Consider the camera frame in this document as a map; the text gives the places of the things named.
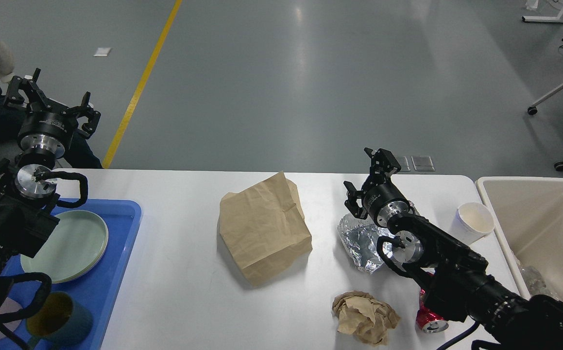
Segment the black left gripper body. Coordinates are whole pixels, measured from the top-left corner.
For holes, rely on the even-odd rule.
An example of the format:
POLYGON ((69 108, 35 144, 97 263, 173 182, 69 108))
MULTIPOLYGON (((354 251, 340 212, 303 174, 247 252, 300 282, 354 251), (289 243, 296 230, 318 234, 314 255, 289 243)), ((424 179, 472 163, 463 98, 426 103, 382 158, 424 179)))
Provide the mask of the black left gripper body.
POLYGON ((63 157, 72 146, 73 135, 78 129, 82 112, 75 108, 50 109, 24 106, 24 121, 17 136, 17 144, 23 151, 31 148, 44 149, 55 157, 63 157))

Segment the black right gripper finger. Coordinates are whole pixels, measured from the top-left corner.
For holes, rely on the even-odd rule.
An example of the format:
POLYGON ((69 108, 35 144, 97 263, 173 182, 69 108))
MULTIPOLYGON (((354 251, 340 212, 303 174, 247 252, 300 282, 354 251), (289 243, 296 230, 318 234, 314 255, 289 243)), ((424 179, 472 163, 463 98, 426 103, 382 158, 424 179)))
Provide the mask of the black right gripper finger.
POLYGON ((390 182, 391 177, 402 169, 396 157, 387 149, 364 148, 364 152, 371 160, 366 182, 390 182))
POLYGON ((366 220, 367 210, 358 203, 359 200, 363 199, 365 191, 357 190, 354 184, 350 181, 344 181, 343 185, 346 188, 346 208, 349 210, 353 217, 360 220, 366 220))

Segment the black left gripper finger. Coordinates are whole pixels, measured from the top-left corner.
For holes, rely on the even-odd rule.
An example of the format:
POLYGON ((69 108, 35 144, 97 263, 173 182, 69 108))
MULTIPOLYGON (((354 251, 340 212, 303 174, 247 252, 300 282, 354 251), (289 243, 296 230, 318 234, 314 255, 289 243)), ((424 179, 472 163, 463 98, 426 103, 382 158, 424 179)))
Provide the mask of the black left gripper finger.
POLYGON ((73 121, 73 129, 70 134, 75 135, 79 133, 85 140, 93 136, 102 115, 93 108, 90 103, 90 97, 91 93, 86 91, 82 97, 81 104, 70 108, 70 119, 73 121), (86 118, 86 122, 82 124, 82 129, 79 129, 77 120, 83 117, 86 118))
POLYGON ((40 74, 41 69, 36 68, 31 76, 20 77, 15 75, 5 93, 4 108, 19 111, 26 115, 48 112, 48 98, 42 89, 37 86, 40 74))

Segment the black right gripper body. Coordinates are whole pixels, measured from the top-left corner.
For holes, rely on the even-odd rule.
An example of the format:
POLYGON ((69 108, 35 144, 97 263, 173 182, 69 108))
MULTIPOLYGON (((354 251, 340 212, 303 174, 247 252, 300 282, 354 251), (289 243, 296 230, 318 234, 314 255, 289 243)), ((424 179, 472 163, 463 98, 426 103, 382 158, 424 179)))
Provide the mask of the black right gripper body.
POLYGON ((386 228, 395 215, 410 213, 408 200, 392 182, 364 189, 360 201, 359 219, 370 218, 380 228, 386 228))

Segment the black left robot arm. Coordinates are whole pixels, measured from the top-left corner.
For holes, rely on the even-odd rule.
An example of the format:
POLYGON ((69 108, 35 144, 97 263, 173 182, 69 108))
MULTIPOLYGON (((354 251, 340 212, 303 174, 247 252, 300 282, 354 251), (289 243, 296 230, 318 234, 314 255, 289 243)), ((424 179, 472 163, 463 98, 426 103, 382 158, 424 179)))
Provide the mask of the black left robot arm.
POLYGON ((46 273, 4 276, 11 257, 34 257, 59 223, 56 207, 79 208, 88 198, 88 179, 80 173, 56 171, 55 164, 69 150, 75 133, 90 138, 101 113, 89 104, 86 92, 73 107, 52 100, 37 86, 40 69, 31 77, 14 76, 4 106, 25 114, 17 136, 18 160, 0 161, 0 332, 23 350, 29 346, 7 323, 35 315, 51 292, 46 273))

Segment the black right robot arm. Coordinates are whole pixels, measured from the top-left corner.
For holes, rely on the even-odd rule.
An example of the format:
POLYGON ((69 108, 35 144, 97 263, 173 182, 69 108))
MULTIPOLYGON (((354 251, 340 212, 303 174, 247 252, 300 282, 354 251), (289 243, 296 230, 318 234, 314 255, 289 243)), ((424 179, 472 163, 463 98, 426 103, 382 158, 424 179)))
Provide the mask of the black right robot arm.
POLYGON ((424 304, 448 321, 474 325, 441 346, 445 350, 479 326, 494 343, 475 340, 473 350, 563 350, 563 302, 546 295, 523 299, 486 273, 487 260, 468 245, 418 215, 392 175, 401 170, 386 149, 365 148, 371 160, 360 189, 346 181, 345 206, 357 219, 372 219, 381 236, 377 254, 399 276, 425 292, 424 304))

